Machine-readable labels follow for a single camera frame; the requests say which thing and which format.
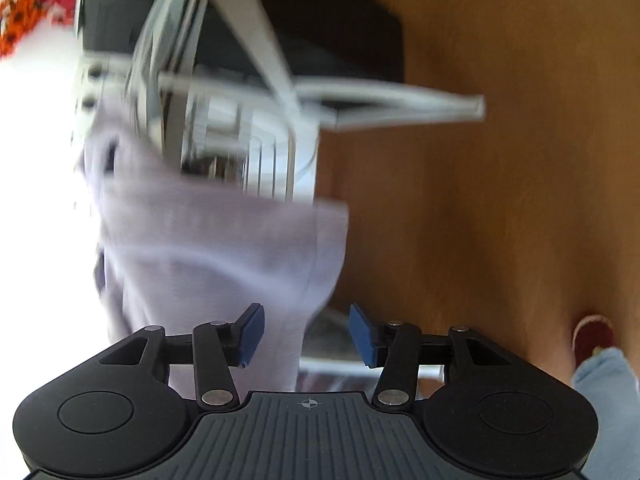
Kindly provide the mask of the orange flowers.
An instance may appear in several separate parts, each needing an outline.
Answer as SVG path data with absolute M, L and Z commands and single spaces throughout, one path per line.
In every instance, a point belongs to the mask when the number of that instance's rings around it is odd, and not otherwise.
M 11 56 L 43 21 L 73 26 L 76 3 L 77 0 L 1 0 L 1 57 Z

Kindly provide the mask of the black chair back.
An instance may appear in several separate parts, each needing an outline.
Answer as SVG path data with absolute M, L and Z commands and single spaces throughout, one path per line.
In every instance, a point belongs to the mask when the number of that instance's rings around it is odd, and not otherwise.
M 130 54 L 154 0 L 79 0 L 89 52 Z M 401 82 L 399 18 L 375 0 L 260 0 L 295 76 Z

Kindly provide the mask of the red slipper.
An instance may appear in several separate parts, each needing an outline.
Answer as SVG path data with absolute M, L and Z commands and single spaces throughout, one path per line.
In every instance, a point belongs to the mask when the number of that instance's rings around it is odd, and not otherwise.
M 587 315 L 574 328 L 572 350 L 576 367 L 614 346 L 613 324 L 602 314 Z

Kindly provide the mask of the lavender ribbed jacket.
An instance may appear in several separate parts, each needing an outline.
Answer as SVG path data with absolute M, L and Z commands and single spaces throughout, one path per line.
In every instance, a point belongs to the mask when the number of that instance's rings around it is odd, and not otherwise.
M 239 393 L 291 392 L 307 325 L 343 267 L 348 210 L 249 196 L 169 168 L 121 96 L 99 100 L 79 162 L 100 216 L 96 288 L 113 340 L 148 325 L 190 333 L 251 304 L 266 328 Z

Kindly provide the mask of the light blue fuzzy sleeve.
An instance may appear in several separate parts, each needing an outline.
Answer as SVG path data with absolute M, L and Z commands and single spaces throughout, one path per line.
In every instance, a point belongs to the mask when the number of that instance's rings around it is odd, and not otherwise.
M 639 383 L 623 352 L 602 350 L 577 367 L 572 386 L 596 411 L 599 431 L 582 473 L 588 479 L 640 476 Z

